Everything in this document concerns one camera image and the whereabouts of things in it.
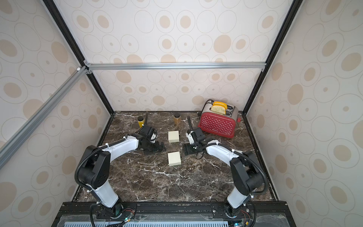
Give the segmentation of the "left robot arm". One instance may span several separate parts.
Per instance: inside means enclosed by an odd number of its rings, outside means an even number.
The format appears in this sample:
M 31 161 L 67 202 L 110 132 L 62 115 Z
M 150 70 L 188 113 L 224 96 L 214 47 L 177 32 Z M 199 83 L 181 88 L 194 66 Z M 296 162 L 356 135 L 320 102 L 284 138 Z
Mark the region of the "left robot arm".
M 148 154 L 166 150 L 164 143 L 157 141 L 157 130 L 147 125 L 147 117 L 139 117 L 141 128 L 119 141 L 100 147 L 88 146 L 75 171 L 76 183 L 87 189 L 113 218 L 121 216 L 123 206 L 108 181 L 111 162 L 134 150 Z

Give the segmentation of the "cream drawer jewelry box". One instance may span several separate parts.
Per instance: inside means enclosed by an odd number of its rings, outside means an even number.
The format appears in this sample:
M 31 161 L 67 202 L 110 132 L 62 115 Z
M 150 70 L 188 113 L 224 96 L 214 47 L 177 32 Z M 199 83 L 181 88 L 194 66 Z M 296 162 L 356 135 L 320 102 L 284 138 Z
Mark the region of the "cream drawer jewelry box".
M 179 141 L 180 141 L 179 131 L 169 131 L 168 132 L 168 142 L 169 143 L 174 143 L 174 142 L 179 142 Z

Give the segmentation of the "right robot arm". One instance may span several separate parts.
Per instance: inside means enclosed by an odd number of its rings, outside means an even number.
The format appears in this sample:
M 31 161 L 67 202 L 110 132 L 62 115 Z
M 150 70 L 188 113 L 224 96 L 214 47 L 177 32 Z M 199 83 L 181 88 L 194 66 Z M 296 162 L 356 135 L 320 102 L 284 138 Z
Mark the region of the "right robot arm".
M 225 199 L 224 207 L 227 216 L 236 217 L 250 199 L 268 190 L 266 173 L 253 152 L 241 152 L 207 137 L 201 128 L 193 127 L 189 116 L 187 122 L 190 128 L 186 133 L 189 140 L 187 148 L 198 154 L 214 156 L 231 168 L 234 188 Z

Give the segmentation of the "cream square box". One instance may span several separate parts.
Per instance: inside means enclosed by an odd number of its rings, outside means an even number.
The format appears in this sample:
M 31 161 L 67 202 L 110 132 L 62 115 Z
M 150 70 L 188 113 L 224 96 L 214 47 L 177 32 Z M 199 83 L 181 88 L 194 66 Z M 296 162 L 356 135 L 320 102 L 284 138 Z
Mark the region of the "cream square box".
M 168 165 L 169 166 L 177 166 L 182 163 L 180 152 L 171 152 L 168 153 Z

